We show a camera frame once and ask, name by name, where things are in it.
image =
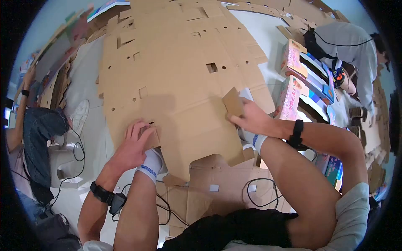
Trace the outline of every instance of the white sock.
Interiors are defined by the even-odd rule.
[[[254,148],[258,151],[258,153],[261,154],[261,146],[262,146],[264,140],[267,138],[267,136],[261,135],[261,134],[250,133],[250,132],[244,130],[243,128],[239,129],[238,134],[242,140],[247,141],[250,144],[252,144],[254,146]]]
[[[163,162],[153,149],[145,151],[145,154],[147,155],[147,158],[145,159],[144,164],[137,167],[137,170],[135,172],[141,171],[145,173],[146,175],[148,175],[148,177],[152,179],[154,183],[156,183],[156,176],[162,168]]]

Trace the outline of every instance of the black shorts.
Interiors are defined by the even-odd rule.
[[[275,209],[241,209],[223,217],[201,218],[176,238],[165,241],[160,251],[197,250],[221,251],[232,240],[250,245],[292,247],[286,222],[297,213],[282,213]]]

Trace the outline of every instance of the right hand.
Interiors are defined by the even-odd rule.
[[[143,127],[147,129],[140,136],[139,132]],[[116,168],[120,174],[142,165],[146,158],[145,144],[155,130],[155,127],[149,128],[149,124],[142,119],[131,123],[125,132],[125,140],[106,165]]]
[[[251,100],[240,98],[244,104],[244,118],[228,114],[230,122],[235,123],[246,131],[269,136],[275,121]]]

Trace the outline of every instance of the wrist strap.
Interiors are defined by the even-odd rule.
[[[101,202],[107,203],[109,206],[112,204],[115,194],[103,189],[101,186],[96,185],[95,181],[91,184],[91,191],[94,194],[94,197]]]
[[[295,121],[295,127],[293,128],[293,135],[286,141],[291,147],[300,148],[303,139],[300,137],[303,131],[303,120],[298,119]]]
[[[28,97],[29,96],[29,91],[28,90],[22,90],[21,94]]]

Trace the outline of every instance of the jeans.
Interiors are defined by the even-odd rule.
[[[69,129],[66,116],[48,108],[25,111],[23,139],[27,169],[32,180],[50,188],[50,162],[47,141]]]

